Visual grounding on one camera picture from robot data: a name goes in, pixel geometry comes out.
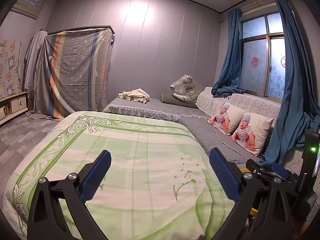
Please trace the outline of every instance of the frosted glass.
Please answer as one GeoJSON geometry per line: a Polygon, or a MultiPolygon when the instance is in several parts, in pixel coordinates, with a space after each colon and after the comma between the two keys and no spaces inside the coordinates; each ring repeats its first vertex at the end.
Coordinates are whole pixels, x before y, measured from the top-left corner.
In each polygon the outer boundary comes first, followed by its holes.
{"type": "Polygon", "coordinates": [[[267,96],[282,100],[285,79],[284,38],[271,39],[271,73],[269,74],[267,96]]]}
{"type": "Polygon", "coordinates": [[[244,43],[240,88],[264,94],[266,39],[244,43]]]}
{"type": "Polygon", "coordinates": [[[242,23],[243,38],[267,34],[264,17],[242,23]]]}
{"type": "Polygon", "coordinates": [[[283,33],[280,13],[267,15],[269,33],[283,33]]]}

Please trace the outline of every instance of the round sticker on window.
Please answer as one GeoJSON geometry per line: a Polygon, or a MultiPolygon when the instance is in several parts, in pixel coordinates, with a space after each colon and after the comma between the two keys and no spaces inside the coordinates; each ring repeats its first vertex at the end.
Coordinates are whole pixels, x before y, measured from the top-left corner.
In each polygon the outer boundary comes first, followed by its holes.
{"type": "Polygon", "coordinates": [[[283,57],[281,58],[281,65],[282,65],[283,67],[285,67],[285,56],[283,56],[283,57]]]}
{"type": "Polygon", "coordinates": [[[257,67],[260,63],[260,60],[257,58],[257,57],[253,57],[251,59],[251,65],[254,66],[254,67],[257,67]]]}

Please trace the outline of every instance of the window blind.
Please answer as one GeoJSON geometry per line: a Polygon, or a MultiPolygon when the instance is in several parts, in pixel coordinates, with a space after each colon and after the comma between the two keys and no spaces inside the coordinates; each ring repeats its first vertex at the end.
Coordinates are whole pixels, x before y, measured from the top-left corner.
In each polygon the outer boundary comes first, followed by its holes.
{"type": "Polygon", "coordinates": [[[12,11],[37,19],[46,0],[17,0],[12,11]]]}

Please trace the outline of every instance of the folded beige cloth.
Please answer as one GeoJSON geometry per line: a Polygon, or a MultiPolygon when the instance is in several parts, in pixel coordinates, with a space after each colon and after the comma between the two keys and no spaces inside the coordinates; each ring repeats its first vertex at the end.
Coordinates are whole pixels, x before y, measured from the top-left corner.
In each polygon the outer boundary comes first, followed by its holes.
{"type": "Polygon", "coordinates": [[[128,101],[136,101],[140,103],[147,103],[147,101],[150,101],[150,96],[143,91],[141,88],[134,89],[130,92],[125,92],[117,94],[117,97],[126,99],[128,101]]]}

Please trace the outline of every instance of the gray wood floor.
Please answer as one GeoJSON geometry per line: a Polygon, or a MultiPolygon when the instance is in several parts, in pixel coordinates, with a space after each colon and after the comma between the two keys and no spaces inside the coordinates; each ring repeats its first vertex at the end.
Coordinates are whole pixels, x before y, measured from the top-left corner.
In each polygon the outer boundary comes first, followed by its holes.
{"type": "Polygon", "coordinates": [[[0,208],[3,208],[5,186],[23,158],[58,122],[33,120],[25,114],[0,126],[0,208]]]}

